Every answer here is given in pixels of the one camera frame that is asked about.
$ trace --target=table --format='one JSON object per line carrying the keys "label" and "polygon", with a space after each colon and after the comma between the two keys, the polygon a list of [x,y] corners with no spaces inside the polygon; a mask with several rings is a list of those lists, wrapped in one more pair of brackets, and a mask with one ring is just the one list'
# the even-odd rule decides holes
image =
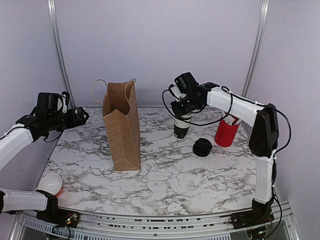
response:
{"label": "table", "polygon": [[[64,131],[43,172],[62,177],[60,207],[134,216],[201,215],[251,207],[255,160],[242,126],[227,148],[214,141],[217,124],[192,125],[184,140],[176,140],[173,117],[165,108],[139,108],[141,171],[117,172],[102,110],[85,110],[90,115],[86,125]],[[208,123],[220,116],[211,108],[193,121]],[[192,152],[198,138],[211,141],[209,156]]]}

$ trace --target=black lid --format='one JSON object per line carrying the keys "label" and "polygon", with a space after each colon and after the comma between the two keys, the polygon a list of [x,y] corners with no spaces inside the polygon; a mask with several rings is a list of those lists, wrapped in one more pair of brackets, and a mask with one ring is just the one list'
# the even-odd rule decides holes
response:
{"label": "black lid", "polygon": [[208,139],[199,138],[193,145],[193,153],[199,157],[206,157],[212,149],[212,144]]}

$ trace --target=red cup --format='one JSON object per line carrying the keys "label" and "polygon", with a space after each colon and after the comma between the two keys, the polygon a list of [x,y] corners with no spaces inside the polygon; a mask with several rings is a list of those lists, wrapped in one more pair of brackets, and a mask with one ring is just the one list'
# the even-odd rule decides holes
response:
{"label": "red cup", "polygon": [[216,130],[214,141],[221,147],[230,147],[235,139],[239,124],[230,126],[223,119]]}

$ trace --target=brown paper bag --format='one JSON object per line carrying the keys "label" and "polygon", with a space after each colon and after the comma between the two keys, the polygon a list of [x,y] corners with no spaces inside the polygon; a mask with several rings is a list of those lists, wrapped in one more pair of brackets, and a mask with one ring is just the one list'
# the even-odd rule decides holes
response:
{"label": "brown paper bag", "polygon": [[109,83],[102,103],[106,128],[115,171],[140,170],[140,125],[135,79],[124,83]]}

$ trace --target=marble table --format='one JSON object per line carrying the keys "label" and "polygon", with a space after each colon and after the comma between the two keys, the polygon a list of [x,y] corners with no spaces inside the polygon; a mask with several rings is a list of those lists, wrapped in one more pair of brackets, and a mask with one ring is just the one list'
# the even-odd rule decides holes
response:
{"label": "marble table", "polygon": [[[66,130],[43,176],[63,180],[59,206],[78,211],[134,215],[181,216],[212,214],[251,206],[256,182],[255,161],[240,126],[233,145],[217,146],[218,124],[191,126],[184,140],[173,136],[173,118],[165,108],[139,108],[141,171],[113,170],[100,108],[87,108],[86,125]],[[204,110],[194,122],[220,117]],[[207,138],[213,148],[197,157],[192,146]]]}

